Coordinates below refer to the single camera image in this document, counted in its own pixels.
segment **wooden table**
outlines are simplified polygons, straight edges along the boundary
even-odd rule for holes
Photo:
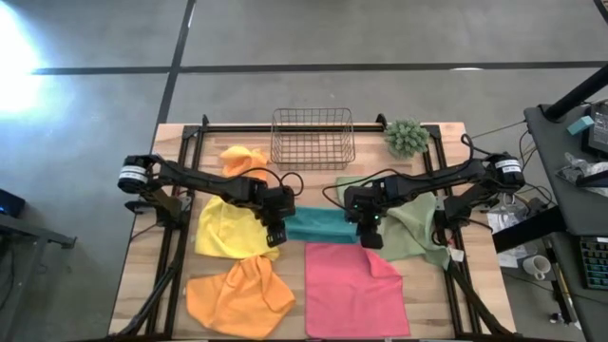
[[[444,141],[444,149],[448,165],[463,162],[468,157],[468,148],[460,143],[460,137],[465,133],[463,123],[436,123],[440,125]],[[154,151],[167,160],[177,159],[183,124],[162,124],[159,127],[154,142]],[[355,133],[356,160],[341,171],[302,171],[306,187],[304,193],[296,198],[296,205],[326,206],[332,205],[321,195],[321,189],[334,184],[337,176],[367,176],[382,168],[392,167],[408,174],[420,174],[425,171],[422,158],[414,157],[409,161],[398,161],[387,151],[387,146],[381,133]],[[221,174],[219,154],[234,144],[248,148],[270,149],[270,133],[207,133],[204,136],[202,157],[199,170]],[[437,167],[435,149],[429,147],[433,165]],[[270,169],[277,172],[276,165],[269,164]],[[294,178],[288,184],[296,189],[298,185]],[[271,186],[276,185],[269,178]],[[466,186],[454,188],[456,195],[463,192]],[[228,258],[200,256],[194,253],[194,236],[202,208],[210,196],[196,194],[193,204],[193,216],[190,224],[189,240],[181,274],[183,287],[189,278],[211,276],[230,270],[235,261]],[[477,220],[486,221],[485,215],[473,216]],[[154,223],[154,214],[146,214],[137,218],[133,234]],[[513,317],[504,288],[503,277],[494,250],[490,232],[482,227],[473,225],[463,229],[463,237],[467,252],[468,265],[473,279],[473,287],[484,301],[487,308],[510,331],[515,331]],[[149,296],[154,283],[157,260],[162,241],[162,228],[154,228],[135,239],[128,250],[123,269],[123,278],[116,299],[110,332],[115,333],[123,328],[137,312]],[[294,308],[284,317],[269,338],[309,338],[305,334],[305,289],[304,289],[304,242],[288,241],[279,246],[280,257],[274,262],[275,272],[289,285],[295,295]],[[408,315],[412,338],[448,338],[453,337],[447,292],[443,271],[436,266],[424,262],[420,257],[398,260],[391,263],[403,276],[403,296]],[[465,331],[470,332],[466,302],[459,290],[459,303],[465,325]],[[168,291],[165,291],[161,301],[159,327],[162,328]],[[175,339],[208,339],[234,338],[222,333],[205,329],[190,317],[185,308],[185,296],[182,295],[177,308]]]

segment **green cloth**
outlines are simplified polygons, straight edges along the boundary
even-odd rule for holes
[[[296,207],[295,215],[285,218],[287,239],[329,242],[358,243],[356,225],[344,220],[342,209]]]
[[[336,184],[361,180],[363,177],[339,177]],[[348,185],[337,188],[340,203],[344,204],[344,191]],[[390,208],[382,218],[378,233],[384,247],[373,250],[387,261],[423,256],[433,265],[447,269],[449,253],[446,247],[437,246],[430,238],[431,223],[435,212],[436,198],[425,193],[398,208]]]

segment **keyboard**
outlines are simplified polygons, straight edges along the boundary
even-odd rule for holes
[[[582,237],[579,247],[585,287],[608,290],[608,238]]]

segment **mug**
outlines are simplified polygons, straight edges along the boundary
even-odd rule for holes
[[[551,262],[544,256],[531,256],[523,261],[523,269],[537,280],[544,280],[544,275],[551,271]]]

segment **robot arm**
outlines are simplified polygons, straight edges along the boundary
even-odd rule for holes
[[[152,167],[161,169],[153,173]],[[287,240],[284,218],[295,214],[294,190],[279,185],[269,188],[264,180],[239,176],[224,178],[179,166],[157,155],[128,156],[124,159],[118,186],[127,194],[137,194],[157,210],[159,221],[181,220],[181,201],[168,196],[162,187],[177,185],[220,196],[225,202],[249,208],[267,227],[270,247]]]
[[[480,199],[498,193],[513,194],[525,185],[516,158],[508,154],[490,155],[484,160],[472,159],[428,175],[396,174],[370,180],[371,186],[349,186],[344,193],[346,221],[357,223],[357,235],[363,247],[380,249],[383,241],[376,233],[381,217],[392,207],[415,200],[426,192],[450,186],[473,183],[461,196],[451,196],[439,205],[438,224],[449,227],[456,218],[468,217]]]

